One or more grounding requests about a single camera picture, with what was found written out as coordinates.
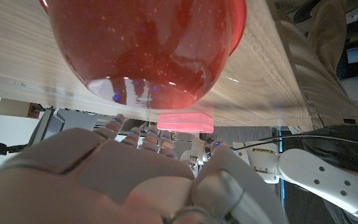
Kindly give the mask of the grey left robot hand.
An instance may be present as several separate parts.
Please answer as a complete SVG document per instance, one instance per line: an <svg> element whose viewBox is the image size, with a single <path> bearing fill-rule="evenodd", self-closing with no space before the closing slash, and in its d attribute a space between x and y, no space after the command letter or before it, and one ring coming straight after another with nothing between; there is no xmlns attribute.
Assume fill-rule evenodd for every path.
<svg viewBox="0 0 358 224"><path fill-rule="evenodd" d="M179 160L189 166L195 177L211 158L211 144L193 134L186 134L184 139L177 140L175 149L179 150Z"/></svg>

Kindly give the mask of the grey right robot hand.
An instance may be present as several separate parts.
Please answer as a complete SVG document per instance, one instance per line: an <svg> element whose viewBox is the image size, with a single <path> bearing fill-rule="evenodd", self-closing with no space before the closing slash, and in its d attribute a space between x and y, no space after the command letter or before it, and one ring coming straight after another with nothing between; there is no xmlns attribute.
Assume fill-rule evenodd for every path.
<svg viewBox="0 0 358 224"><path fill-rule="evenodd" d="M195 177L168 132L115 116L94 131L72 128L0 166L0 223L286 223L280 201L221 141Z"/></svg>

